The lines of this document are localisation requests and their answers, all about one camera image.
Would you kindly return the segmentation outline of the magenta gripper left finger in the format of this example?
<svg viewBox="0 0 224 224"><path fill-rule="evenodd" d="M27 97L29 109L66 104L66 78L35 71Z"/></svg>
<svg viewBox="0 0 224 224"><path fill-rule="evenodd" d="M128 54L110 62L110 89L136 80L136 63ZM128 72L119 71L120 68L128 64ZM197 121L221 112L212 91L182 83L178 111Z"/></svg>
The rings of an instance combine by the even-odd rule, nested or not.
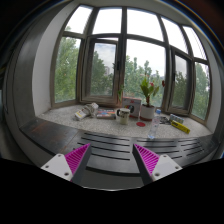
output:
<svg viewBox="0 0 224 224"><path fill-rule="evenodd" d="M85 144L66 155L56 154L42 169L79 185L90 155L91 145Z"/></svg>

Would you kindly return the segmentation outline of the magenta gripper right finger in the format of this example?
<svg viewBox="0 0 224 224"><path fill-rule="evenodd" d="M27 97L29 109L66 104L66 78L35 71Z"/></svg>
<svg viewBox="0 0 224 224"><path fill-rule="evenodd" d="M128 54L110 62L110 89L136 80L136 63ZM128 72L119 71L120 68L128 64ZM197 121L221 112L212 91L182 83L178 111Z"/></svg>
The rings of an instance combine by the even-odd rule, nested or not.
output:
<svg viewBox="0 0 224 224"><path fill-rule="evenodd" d="M182 167L167 154L158 155L137 144L133 145L132 152L144 185L157 181L182 169Z"/></svg>

